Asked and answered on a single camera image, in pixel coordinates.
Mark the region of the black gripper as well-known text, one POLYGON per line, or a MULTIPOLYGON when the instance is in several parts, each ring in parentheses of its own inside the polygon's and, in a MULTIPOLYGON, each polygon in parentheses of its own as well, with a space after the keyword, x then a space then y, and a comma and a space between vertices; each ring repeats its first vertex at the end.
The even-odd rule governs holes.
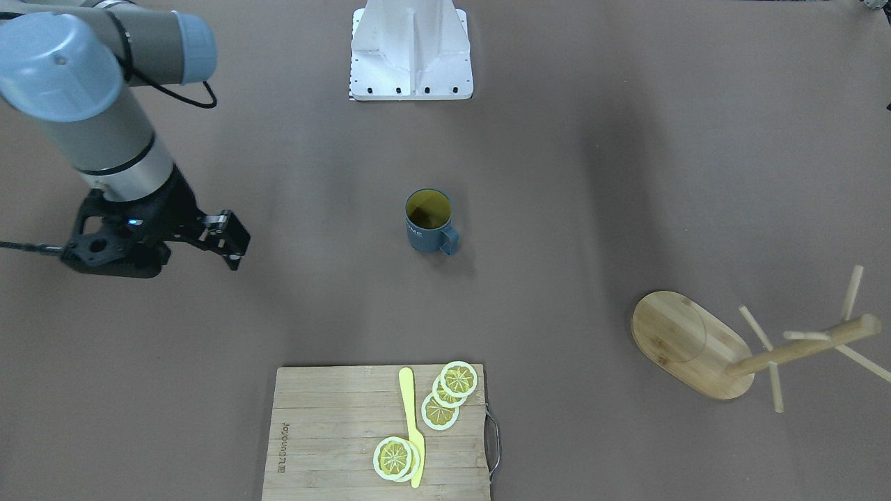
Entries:
POLYGON ((143 220, 132 231, 130 250, 156 248, 163 241, 185 242, 216 253, 232 271, 241 266, 251 241, 251 235, 231 209, 205 216, 198 209, 190 184, 176 167, 162 187, 129 203, 129 218, 143 220))

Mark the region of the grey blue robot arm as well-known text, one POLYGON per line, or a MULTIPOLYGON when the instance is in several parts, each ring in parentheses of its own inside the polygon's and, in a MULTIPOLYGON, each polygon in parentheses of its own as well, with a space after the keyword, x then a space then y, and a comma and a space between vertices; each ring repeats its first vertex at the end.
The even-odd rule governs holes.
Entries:
POLYGON ((86 275, 150 278, 184 242, 235 271, 251 236, 232 210, 207 214, 132 92, 217 105, 205 20, 132 1, 3 1, 2 99, 34 121, 89 193, 66 244, 2 243, 86 275))

